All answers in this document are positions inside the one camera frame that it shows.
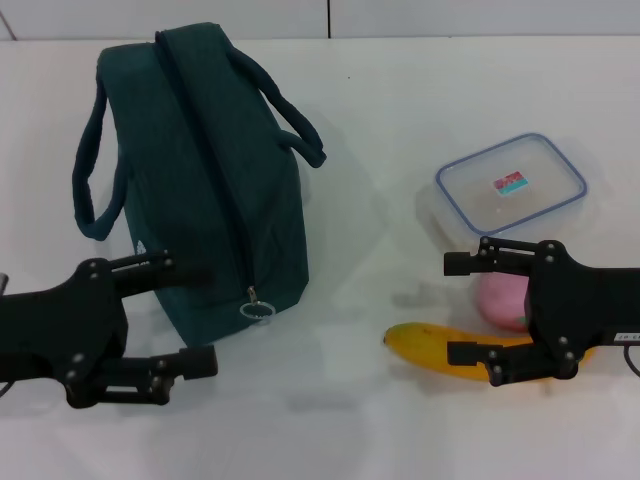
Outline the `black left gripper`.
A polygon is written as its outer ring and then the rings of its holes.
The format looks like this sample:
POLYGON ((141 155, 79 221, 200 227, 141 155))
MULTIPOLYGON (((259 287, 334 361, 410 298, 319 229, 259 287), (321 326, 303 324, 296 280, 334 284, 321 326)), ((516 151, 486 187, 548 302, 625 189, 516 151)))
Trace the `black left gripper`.
POLYGON ((1 384, 52 379, 73 408, 98 403, 166 405, 177 377, 214 377, 213 345, 122 358, 128 321, 122 298, 165 288, 199 288, 213 271, 181 265, 168 251, 90 259, 48 290, 1 296, 1 384))

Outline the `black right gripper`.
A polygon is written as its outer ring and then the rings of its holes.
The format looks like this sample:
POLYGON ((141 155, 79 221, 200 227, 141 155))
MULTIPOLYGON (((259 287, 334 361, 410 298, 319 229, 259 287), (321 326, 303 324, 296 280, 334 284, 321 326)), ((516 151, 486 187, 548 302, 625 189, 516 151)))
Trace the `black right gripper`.
POLYGON ((598 346, 639 346, 639 269, 596 268, 573 259, 558 241, 482 237, 476 254, 444 254, 445 276, 476 273, 529 276, 526 313, 533 343, 516 346, 449 342, 452 366, 482 364, 492 386, 546 378, 571 379, 598 346))

